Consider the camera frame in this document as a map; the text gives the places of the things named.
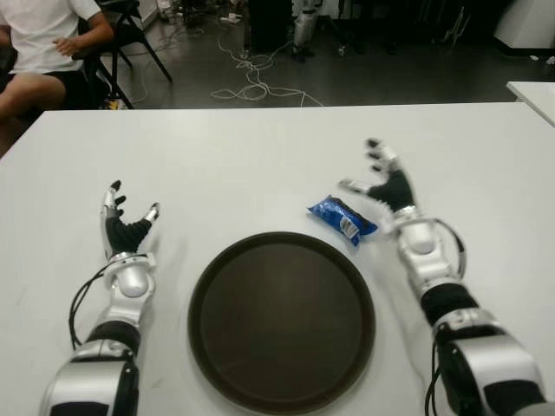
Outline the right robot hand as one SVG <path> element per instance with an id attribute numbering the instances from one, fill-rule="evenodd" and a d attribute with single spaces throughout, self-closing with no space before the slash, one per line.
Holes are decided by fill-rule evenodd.
<path id="1" fill-rule="evenodd" d="M 338 185 L 348 192 L 385 204 L 392 213 L 416 207 L 411 184 L 397 153 L 376 138 L 367 139 L 366 146 L 370 170 L 382 181 L 378 185 L 370 185 L 354 179 L 342 179 Z"/>

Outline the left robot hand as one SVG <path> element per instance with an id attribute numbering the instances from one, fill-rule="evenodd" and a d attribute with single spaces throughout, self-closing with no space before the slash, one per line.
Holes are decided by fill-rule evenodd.
<path id="1" fill-rule="evenodd" d="M 118 196 L 121 181 L 116 180 L 106 190 L 100 211 L 100 226 L 103 249 L 107 260 L 121 253 L 136 253 L 153 224 L 160 216 L 160 204 L 153 203 L 139 220 L 125 223 L 124 210 L 120 208 L 127 197 Z"/>

